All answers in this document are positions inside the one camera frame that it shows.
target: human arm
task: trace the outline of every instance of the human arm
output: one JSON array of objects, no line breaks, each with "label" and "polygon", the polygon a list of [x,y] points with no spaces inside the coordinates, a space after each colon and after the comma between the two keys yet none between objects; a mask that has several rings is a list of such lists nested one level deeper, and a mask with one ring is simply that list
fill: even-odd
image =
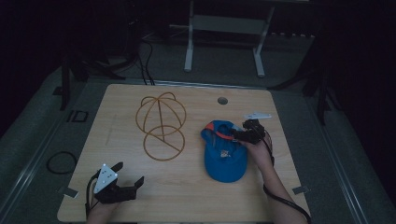
[{"label": "human arm", "polygon": [[106,224],[120,203],[100,203],[92,196],[87,224]]},{"label": "human arm", "polygon": [[[275,196],[293,202],[271,162],[271,156],[267,147],[272,147],[272,145],[268,136],[267,134],[264,138],[267,144],[264,144],[262,140],[256,145],[252,145],[248,142],[241,143],[247,147],[252,159],[261,171],[265,187]],[[273,213],[273,221],[275,224],[307,223],[302,213],[272,197],[268,197],[268,204]]]}]

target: human hand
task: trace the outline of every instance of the human hand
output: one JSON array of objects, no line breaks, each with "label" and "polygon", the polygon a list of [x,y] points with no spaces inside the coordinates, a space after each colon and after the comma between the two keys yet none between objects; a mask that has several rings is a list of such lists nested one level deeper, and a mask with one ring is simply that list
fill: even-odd
[{"label": "human hand", "polygon": [[268,165],[273,166],[269,152],[272,151],[272,141],[269,133],[264,136],[264,141],[265,143],[263,140],[261,140],[256,145],[253,145],[249,142],[240,141],[240,143],[247,148],[252,159],[255,161],[260,170],[264,169],[264,167]]},{"label": "human hand", "polygon": [[92,193],[91,211],[88,215],[87,224],[107,223],[119,205],[120,203],[100,203]]}]

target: table leg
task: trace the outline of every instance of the table leg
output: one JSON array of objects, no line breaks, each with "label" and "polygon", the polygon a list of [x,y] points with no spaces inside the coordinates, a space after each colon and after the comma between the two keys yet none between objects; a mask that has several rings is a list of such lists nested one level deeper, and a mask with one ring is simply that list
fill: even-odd
[{"label": "table leg", "polygon": [[184,63],[184,71],[190,72],[192,68],[192,54],[194,45],[192,43],[192,32],[193,32],[193,6],[194,1],[190,1],[190,19],[189,19],[189,44],[187,46],[186,62]]},{"label": "table leg", "polygon": [[274,15],[274,10],[275,10],[275,7],[271,7],[270,12],[268,13],[267,20],[264,23],[264,26],[262,27],[262,33],[260,35],[260,42],[256,48],[253,48],[253,57],[254,57],[254,62],[256,63],[258,77],[265,76],[264,68],[262,66],[262,56],[260,55],[260,53],[262,52],[262,46],[264,44],[265,37],[267,37],[267,34],[268,34],[268,28],[270,26],[271,19]]}]

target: orange wire sculpture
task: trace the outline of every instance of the orange wire sculpture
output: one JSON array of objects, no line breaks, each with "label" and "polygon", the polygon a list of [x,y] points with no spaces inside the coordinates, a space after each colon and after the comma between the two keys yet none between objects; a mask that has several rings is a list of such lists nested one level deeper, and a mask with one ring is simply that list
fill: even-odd
[{"label": "orange wire sculpture", "polygon": [[[172,106],[170,106],[170,104],[167,103],[167,101],[171,101],[171,102],[175,102],[177,104],[179,104],[181,106],[181,108],[184,111],[184,118],[181,119],[180,116],[177,114],[176,110],[174,108],[172,108]],[[151,112],[151,110],[153,109],[153,107],[157,105],[158,106],[158,112],[159,112],[159,117],[160,117],[160,125],[155,126],[154,128],[151,128],[150,130],[147,130],[147,123],[148,123],[148,119],[149,119],[149,114]],[[165,105],[167,108],[169,108],[172,113],[175,115],[175,118],[177,119],[177,123],[178,123],[178,127],[172,126],[172,125],[167,125],[164,124],[163,122],[163,108],[162,105]],[[142,111],[142,108],[146,108],[148,106],[148,110],[146,112],[145,117],[143,118],[143,125],[141,125],[139,123],[139,119],[138,119],[138,115],[139,113]],[[137,124],[137,127],[146,134],[144,141],[143,141],[143,148],[145,149],[146,153],[148,154],[148,156],[150,156],[152,159],[156,160],[156,161],[170,161],[174,158],[176,158],[178,155],[180,155],[180,153],[183,151],[184,146],[185,146],[185,137],[184,134],[180,131],[181,127],[184,125],[185,121],[186,121],[186,116],[187,116],[187,112],[186,112],[186,108],[184,107],[184,105],[179,102],[176,99],[176,96],[172,93],[172,92],[166,92],[161,94],[159,97],[152,97],[152,96],[147,96],[145,98],[142,99],[142,101],[140,102],[140,107],[136,112],[135,115],[135,121]],[[154,133],[154,131],[156,130],[161,130],[161,133]],[[182,137],[182,147],[181,148],[177,148],[174,145],[170,144],[169,142],[166,141],[165,136],[171,135],[173,133],[180,133],[181,137]],[[163,143],[165,143],[166,145],[168,145],[169,147],[175,149],[177,151],[177,154],[170,157],[170,158],[165,158],[165,159],[160,159],[157,158],[153,155],[151,155],[147,149],[147,140],[149,136],[153,136],[155,138],[157,138],[158,140],[162,141]]]}]

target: metal stand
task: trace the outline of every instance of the metal stand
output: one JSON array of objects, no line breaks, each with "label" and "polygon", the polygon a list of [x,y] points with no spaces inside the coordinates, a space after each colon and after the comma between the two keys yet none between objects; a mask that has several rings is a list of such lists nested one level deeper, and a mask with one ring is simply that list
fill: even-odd
[{"label": "metal stand", "polygon": [[194,30],[207,30],[217,32],[228,32],[238,34],[260,35],[260,41],[256,48],[253,48],[254,61],[256,63],[257,76],[264,77],[264,68],[262,65],[262,46],[268,33],[268,27],[274,14],[275,7],[271,7],[267,19],[251,20],[228,17],[216,17],[206,15],[194,15],[194,1],[190,1],[190,19],[189,19],[189,44],[187,46],[186,62],[184,71],[190,72],[192,68],[192,54],[194,45],[192,34]]}]

